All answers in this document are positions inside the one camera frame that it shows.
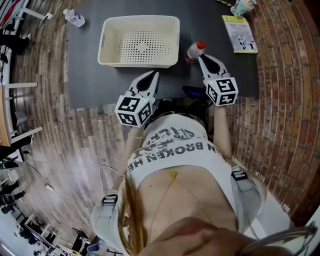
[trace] necklace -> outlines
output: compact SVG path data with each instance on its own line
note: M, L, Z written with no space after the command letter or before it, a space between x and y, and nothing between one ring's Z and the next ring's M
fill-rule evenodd
M147 243L148 243L149 240L150 240L150 237L151 237L151 229L152 229L152 226L153 226L153 224L154 224L155 218L156 218L156 216L157 216L157 214L158 214L158 212L159 212L160 206L162 205L162 203L163 203L163 201L164 201L164 199L165 199L165 197L166 197L166 195L167 195L167 193L168 193L169 188L171 187L171 185L172 185L172 184L174 183L174 181L176 180L176 177L177 177L177 175L178 175L178 172L177 172L177 171L170 171L169 174L170 174L170 176L171 176L171 178L172 178L172 181L169 183L168 187L166 188L166 191L165 191L165 193L164 193L164 195L163 195L163 197L162 197L162 199L161 199L161 201L160 201L160 203L159 203L159 205L158 205L158 208L156 209L156 212L155 212L155 214L154 214L154 216L153 216L153 219L152 219L151 224L150 224L149 232L148 232ZM212 221L212 219L211 219L211 217L210 217L210 214L208 213L208 211L205 210L205 208L204 208L204 207L202 206L202 204L196 199L196 197L195 197L188 189L186 189L179 181L176 181L176 182L179 184L180 187L182 187L182 188L193 198L193 200L200 206L201 210L207 215L207 217L209 218L211 224L213 224L213 221Z

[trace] brick floor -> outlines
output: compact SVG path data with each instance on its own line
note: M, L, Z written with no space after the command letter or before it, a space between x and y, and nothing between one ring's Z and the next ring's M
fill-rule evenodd
M229 106L234 155L304 225L320 204L319 32L303 0L258 4L260 95Z

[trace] dark gray table mat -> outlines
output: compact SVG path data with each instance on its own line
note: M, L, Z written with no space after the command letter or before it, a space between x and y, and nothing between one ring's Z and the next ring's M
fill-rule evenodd
M206 42L205 53L221 60L238 85L238 96L258 97L255 54L235 54L222 15L230 8L215 0L91 0L75 8L86 22L69 28L68 84L70 107L94 108L116 103L131 82L150 68L111 67L97 61L100 36L106 19L130 15L168 15L180 19L178 63L159 68L157 99L185 97L182 86L202 87L198 63L187 64L185 54L196 41Z

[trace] white plastic basket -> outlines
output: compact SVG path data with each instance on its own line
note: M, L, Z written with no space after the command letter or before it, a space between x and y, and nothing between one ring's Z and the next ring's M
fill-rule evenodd
M177 17L108 18L103 23L98 62L112 67L168 69L178 61L179 38Z

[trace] basket perforated bottom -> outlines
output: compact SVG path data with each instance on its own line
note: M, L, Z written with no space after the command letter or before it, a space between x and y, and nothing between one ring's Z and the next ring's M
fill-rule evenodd
M114 46L121 63L155 64L172 52L172 45L156 31L132 31Z

